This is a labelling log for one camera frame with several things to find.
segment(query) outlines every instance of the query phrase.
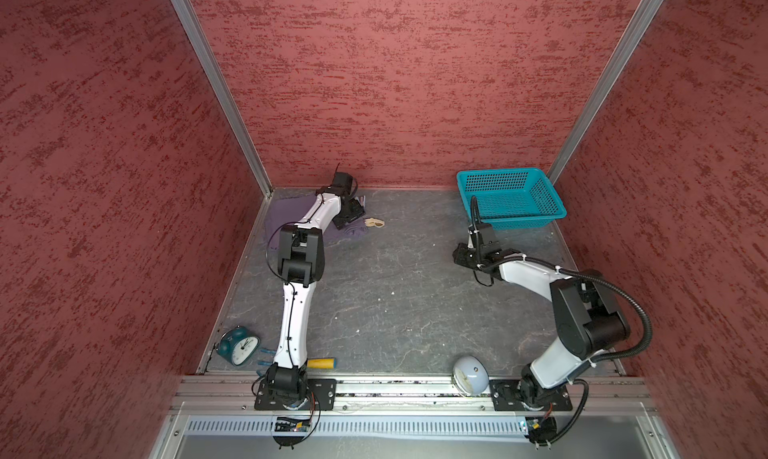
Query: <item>blue object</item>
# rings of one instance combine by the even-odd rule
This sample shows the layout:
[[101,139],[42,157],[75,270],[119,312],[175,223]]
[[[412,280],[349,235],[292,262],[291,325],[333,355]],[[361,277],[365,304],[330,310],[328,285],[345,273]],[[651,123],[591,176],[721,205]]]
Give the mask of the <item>blue object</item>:
[[565,217],[565,207],[540,168],[492,168],[456,174],[467,217],[478,198],[480,219],[496,230],[543,227]]

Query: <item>gray floor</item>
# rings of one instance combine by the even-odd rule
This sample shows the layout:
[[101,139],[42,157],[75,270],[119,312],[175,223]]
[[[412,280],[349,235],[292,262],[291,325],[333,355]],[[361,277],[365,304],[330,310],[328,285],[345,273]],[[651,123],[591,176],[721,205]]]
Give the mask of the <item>gray floor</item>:
[[[306,194],[283,189],[275,199]],[[516,375],[552,343],[556,334],[546,299],[517,285],[482,287],[472,272],[453,264],[456,244],[467,239],[458,192],[360,194],[366,196],[366,217],[383,219],[386,226],[354,241],[326,243],[326,269],[307,334],[311,358],[335,357],[343,373],[448,374],[457,357],[470,354],[492,375]],[[552,225],[499,232],[498,238],[506,247],[572,266]],[[225,326],[243,325],[275,349],[282,288],[266,268],[265,243],[260,234],[248,254]],[[238,368],[214,354],[207,370],[263,370],[259,360],[271,357],[256,354]],[[616,375],[612,363],[600,363],[593,372]]]

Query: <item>purple cloth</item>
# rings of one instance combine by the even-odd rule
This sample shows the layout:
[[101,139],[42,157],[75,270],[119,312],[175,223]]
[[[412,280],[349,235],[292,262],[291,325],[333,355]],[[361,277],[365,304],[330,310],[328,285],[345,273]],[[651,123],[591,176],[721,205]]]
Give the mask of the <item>purple cloth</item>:
[[[286,222],[299,222],[304,214],[310,210],[315,203],[315,195],[303,195],[301,197],[282,198],[270,204],[270,210],[266,213],[264,221],[264,240],[269,240],[270,236]],[[338,243],[341,239],[359,239],[368,233],[366,220],[359,218],[345,225],[341,229],[331,223],[322,233],[322,242],[324,244]],[[278,235],[275,234],[270,243],[270,249],[277,250]]]

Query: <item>yellow object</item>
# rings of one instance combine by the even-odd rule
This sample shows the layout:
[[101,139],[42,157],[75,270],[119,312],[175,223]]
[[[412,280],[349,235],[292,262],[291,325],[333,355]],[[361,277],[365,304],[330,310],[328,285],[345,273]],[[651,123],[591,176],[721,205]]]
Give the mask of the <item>yellow object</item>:
[[374,217],[369,217],[366,219],[366,225],[368,227],[384,227],[384,221]]
[[336,358],[309,359],[306,367],[312,369],[334,369],[336,368]]

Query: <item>light blue alarm clock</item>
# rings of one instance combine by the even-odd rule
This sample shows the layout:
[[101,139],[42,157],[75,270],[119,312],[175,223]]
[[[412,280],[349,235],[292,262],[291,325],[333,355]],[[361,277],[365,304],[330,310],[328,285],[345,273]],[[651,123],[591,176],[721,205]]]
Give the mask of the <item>light blue alarm clock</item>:
[[255,334],[238,325],[221,336],[216,353],[232,365],[242,365],[259,347],[260,340]]

